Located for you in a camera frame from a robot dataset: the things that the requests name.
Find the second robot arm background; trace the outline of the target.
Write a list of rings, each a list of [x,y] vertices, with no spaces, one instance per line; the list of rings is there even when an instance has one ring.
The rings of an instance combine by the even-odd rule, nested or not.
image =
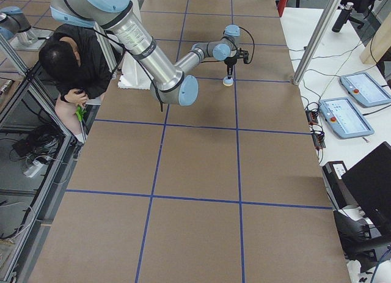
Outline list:
[[[1,35],[15,50],[20,51],[38,51],[46,40],[38,36],[17,6],[1,9]]]

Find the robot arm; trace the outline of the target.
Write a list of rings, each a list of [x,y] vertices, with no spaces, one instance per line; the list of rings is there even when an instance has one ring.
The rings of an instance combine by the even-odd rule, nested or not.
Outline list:
[[[113,32],[152,76],[152,94],[162,104],[192,105],[197,99],[199,85],[189,71],[207,57],[226,61],[239,51],[240,29],[230,24],[219,41],[197,43],[187,55],[172,64],[134,14],[131,0],[51,0],[51,13],[62,23],[87,28],[97,24]]]

